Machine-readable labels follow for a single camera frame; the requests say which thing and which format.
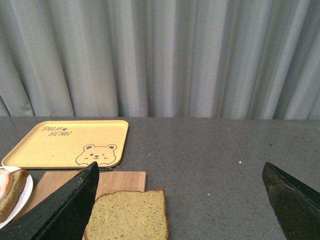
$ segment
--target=kitchen counter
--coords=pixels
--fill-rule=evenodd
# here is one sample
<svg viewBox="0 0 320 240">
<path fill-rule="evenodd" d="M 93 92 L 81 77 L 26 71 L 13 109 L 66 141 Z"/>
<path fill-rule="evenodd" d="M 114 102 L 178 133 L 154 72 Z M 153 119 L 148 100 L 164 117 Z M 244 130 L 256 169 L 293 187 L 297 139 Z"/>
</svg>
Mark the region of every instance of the kitchen counter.
<svg viewBox="0 0 320 240">
<path fill-rule="evenodd" d="M 262 180 L 271 162 L 320 192 L 320 121 L 214 118 L 0 117 L 0 158 L 38 123 L 129 123 L 117 171 L 165 189 L 171 240 L 284 240 Z M 30 170 L 35 185 L 45 170 Z"/>
</svg>

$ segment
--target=white curtain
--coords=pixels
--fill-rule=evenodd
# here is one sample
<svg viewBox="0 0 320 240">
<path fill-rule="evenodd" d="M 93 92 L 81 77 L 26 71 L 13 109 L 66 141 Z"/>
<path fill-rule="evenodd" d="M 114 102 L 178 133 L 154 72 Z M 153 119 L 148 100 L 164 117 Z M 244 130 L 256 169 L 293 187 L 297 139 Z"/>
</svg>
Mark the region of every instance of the white curtain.
<svg viewBox="0 0 320 240">
<path fill-rule="evenodd" d="M 320 1 L 1 0 L 0 116 L 320 119 Z"/>
</svg>

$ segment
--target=bear illustration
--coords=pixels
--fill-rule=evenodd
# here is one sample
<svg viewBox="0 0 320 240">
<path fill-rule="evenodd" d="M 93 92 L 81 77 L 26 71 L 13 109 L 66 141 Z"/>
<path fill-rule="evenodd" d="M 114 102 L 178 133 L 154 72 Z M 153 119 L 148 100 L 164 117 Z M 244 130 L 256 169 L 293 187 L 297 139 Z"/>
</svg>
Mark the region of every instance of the bear illustration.
<svg viewBox="0 0 320 240">
<path fill-rule="evenodd" d="M 115 150 L 117 145 L 109 144 L 108 146 L 95 146 L 88 144 L 84 146 L 83 152 L 79 155 L 75 162 L 80 165 L 89 165 L 97 162 L 99 166 L 108 166 L 116 160 Z"/>
</svg>

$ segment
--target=plastic tray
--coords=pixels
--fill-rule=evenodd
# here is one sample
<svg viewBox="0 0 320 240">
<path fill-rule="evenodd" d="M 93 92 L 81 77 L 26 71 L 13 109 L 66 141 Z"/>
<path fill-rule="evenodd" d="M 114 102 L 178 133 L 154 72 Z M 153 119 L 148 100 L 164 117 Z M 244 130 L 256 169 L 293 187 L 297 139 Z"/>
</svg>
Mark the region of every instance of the plastic tray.
<svg viewBox="0 0 320 240">
<path fill-rule="evenodd" d="M 45 121 L 36 125 L 2 160 L 26 169 L 81 169 L 96 161 L 116 166 L 129 124 L 124 120 Z"/>
</svg>

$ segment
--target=bread slice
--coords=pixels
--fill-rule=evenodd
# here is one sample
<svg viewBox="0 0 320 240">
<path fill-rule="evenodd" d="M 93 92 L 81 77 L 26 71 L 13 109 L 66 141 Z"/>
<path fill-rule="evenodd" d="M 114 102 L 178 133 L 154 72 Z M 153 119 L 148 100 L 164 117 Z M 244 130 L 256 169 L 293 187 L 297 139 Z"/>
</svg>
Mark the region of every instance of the bread slice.
<svg viewBox="0 0 320 240">
<path fill-rule="evenodd" d="M 0 202 L 8 195 L 14 177 L 11 172 L 0 168 Z"/>
<path fill-rule="evenodd" d="M 98 197 L 85 240 L 167 240 L 165 190 L 117 191 Z"/>
<path fill-rule="evenodd" d="M 7 196 L 0 201 L 0 223 L 3 223 L 11 214 L 17 202 L 20 194 L 25 188 L 27 177 L 29 173 L 21 168 L 12 173 L 13 182 Z"/>
</svg>

